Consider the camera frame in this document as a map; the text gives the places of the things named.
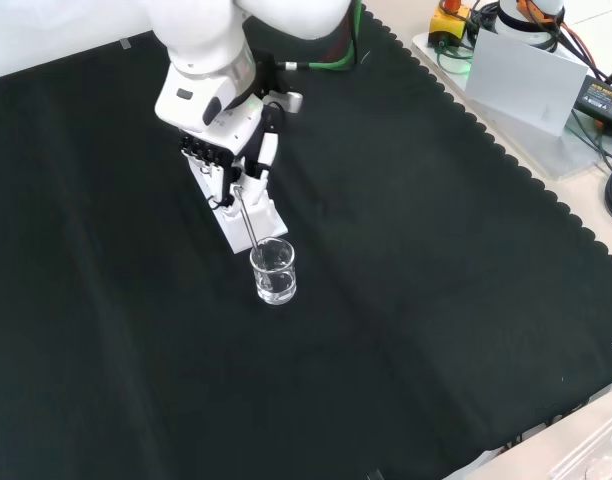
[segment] clear plastic box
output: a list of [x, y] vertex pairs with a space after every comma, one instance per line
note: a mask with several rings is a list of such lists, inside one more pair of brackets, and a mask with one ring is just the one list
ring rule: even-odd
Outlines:
[[550, 472], [553, 480], [612, 480], [612, 418]]

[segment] metal rod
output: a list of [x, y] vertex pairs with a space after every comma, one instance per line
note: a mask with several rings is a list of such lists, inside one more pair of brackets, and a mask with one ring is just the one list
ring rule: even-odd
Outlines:
[[244, 203], [244, 199], [242, 198], [243, 188], [240, 186], [236, 186], [233, 190], [235, 192], [237, 200], [239, 200], [239, 203], [241, 203], [242, 205], [242, 216], [244, 217], [244, 223], [246, 224], [246, 230], [248, 230], [248, 236], [250, 237], [250, 241], [253, 244], [253, 249], [255, 251], [259, 251], [259, 243], [257, 243], [257, 238], [255, 237], [253, 224], [250, 223], [250, 218], [248, 217], [248, 210], [246, 210], [246, 204]]

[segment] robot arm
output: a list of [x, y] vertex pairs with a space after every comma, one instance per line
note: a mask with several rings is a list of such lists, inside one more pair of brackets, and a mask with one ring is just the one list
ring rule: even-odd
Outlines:
[[278, 136], [262, 101], [280, 82], [272, 55], [249, 49], [242, 10], [309, 40], [331, 33], [351, 0], [142, 1], [171, 60], [155, 112], [185, 132], [182, 153], [233, 251], [250, 247], [234, 188], [259, 238], [285, 233], [266, 191]]
[[335, 30], [350, 0], [237, 0], [237, 4], [277, 30], [315, 40]]

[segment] white panel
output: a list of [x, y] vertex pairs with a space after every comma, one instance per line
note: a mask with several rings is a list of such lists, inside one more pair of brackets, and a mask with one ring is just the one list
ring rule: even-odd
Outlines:
[[587, 71], [585, 65], [483, 30], [466, 94], [559, 136]]
[[0, 76], [149, 29], [137, 0], [0, 0]]

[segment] robotic hand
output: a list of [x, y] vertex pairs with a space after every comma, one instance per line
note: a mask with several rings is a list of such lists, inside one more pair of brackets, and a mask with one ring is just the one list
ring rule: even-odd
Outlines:
[[301, 95], [283, 91], [274, 58], [251, 51], [242, 24], [250, 14], [317, 39], [339, 25], [351, 0], [143, 1], [171, 60], [155, 112], [185, 133], [182, 153], [233, 251], [251, 246], [235, 188], [258, 238], [286, 233], [266, 191], [278, 147], [268, 104], [296, 113]]

